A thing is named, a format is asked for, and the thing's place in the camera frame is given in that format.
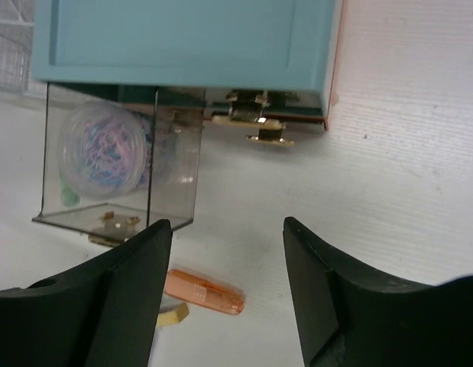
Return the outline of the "green eraser stick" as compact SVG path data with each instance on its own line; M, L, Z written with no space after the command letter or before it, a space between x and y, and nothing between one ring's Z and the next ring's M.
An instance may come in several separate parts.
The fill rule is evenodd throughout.
M60 199L65 207L74 207L80 203L80 195L75 193L60 173Z

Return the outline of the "clear smoked drawer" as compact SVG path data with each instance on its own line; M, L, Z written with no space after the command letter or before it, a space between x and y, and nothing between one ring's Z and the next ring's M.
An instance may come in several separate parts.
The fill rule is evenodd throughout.
M118 245L192 223L205 90L48 83L41 224Z
M211 91L205 120L214 125L249 128L253 143L291 147L287 132L323 133L329 130L324 102L318 93L231 89Z

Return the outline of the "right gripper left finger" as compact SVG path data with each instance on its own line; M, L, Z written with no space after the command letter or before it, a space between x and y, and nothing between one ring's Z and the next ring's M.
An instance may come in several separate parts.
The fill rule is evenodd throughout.
M161 219L74 268L0 291L0 366L146 366L171 243Z

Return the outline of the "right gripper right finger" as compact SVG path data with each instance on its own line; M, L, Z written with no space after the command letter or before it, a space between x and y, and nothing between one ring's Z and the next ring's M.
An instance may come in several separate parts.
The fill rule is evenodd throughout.
M307 366L473 366L473 275L439 285L388 274L300 221L283 246Z

